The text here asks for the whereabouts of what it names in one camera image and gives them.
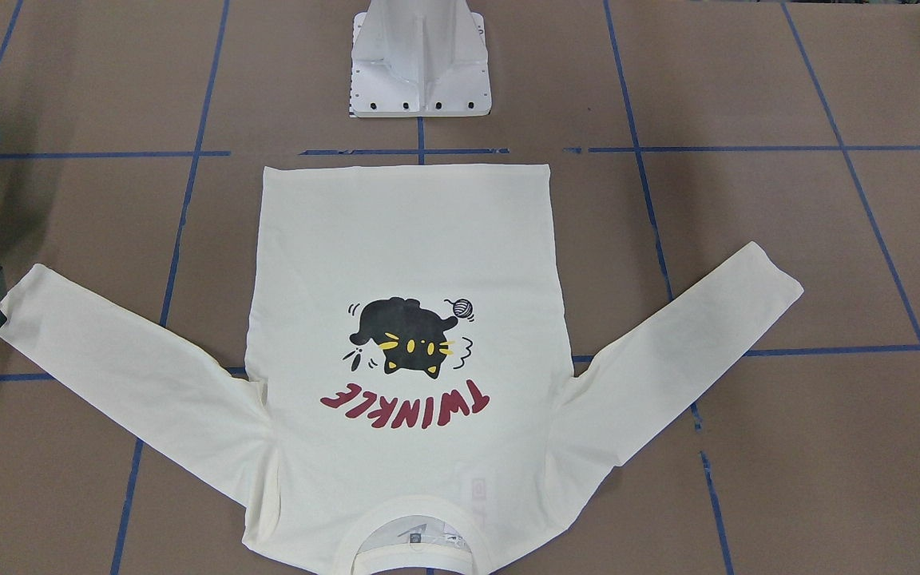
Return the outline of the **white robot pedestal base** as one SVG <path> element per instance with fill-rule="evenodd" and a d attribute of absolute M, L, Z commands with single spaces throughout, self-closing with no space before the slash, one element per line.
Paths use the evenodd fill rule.
<path fill-rule="evenodd" d="M 353 18 L 348 112 L 357 119 L 489 114 L 485 32 L 466 1 L 372 1 Z"/>

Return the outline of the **cream long-sleeve cat shirt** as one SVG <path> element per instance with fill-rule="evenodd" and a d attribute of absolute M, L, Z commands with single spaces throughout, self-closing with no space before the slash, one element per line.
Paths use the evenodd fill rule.
<path fill-rule="evenodd" d="M 803 294 L 757 244 L 573 370 L 548 166 L 264 171 L 246 379 L 37 264 L 0 338 L 317 574 L 490 574 L 566 531 Z"/>

